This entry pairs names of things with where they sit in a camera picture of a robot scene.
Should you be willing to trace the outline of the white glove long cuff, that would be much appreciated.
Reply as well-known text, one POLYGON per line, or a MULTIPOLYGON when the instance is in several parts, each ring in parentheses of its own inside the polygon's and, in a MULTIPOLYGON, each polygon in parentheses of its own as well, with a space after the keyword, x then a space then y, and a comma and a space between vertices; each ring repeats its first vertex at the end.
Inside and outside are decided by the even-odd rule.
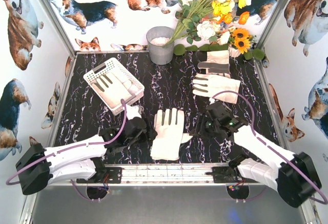
POLYGON ((110 109, 120 106, 121 99, 127 101, 139 91, 138 87, 120 72, 102 74, 91 85, 110 109))

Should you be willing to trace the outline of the white plastic storage basket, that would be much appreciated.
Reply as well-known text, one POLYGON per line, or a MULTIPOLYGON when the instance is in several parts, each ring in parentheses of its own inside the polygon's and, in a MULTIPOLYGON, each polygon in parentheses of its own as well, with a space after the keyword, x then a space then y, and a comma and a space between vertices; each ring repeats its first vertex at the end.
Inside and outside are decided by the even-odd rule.
POLYGON ((144 85, 114 57, 84 74, 83 78, 113 115, 124 110, 122 99, 131 106, 144 96, 144 85))

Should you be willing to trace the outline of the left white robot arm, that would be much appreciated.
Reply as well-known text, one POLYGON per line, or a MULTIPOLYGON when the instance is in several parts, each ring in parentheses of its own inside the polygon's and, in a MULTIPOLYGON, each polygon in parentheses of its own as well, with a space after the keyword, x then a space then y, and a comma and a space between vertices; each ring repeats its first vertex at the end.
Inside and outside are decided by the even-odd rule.
POLYGON ((103 182, 109 176, 102 158, 116 154, 138 142, 153 141, 157 132, 147 118, 135 117, 123 128, 103 129, 88 139, 66 146, 44 148, 32 144, 16 164, 24 195, 32 195, 46 186, 78 179, 87 183, 103 182))

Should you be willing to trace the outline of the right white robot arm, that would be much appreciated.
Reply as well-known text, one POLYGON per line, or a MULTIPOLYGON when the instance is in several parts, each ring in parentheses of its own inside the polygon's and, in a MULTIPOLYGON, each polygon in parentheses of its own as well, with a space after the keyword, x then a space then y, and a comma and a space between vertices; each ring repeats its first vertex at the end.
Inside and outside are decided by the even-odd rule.
POLYGON ((251 179, 273 190, 291 207, 297 208, 320 191, 322 184, 309 155, 284 149, 252 129, 244 119, 232 117, 220 103, 198 113, 191 135, 202 138, 231 138, 255 155, 239 155, 228 163, 228 172, 251 179))

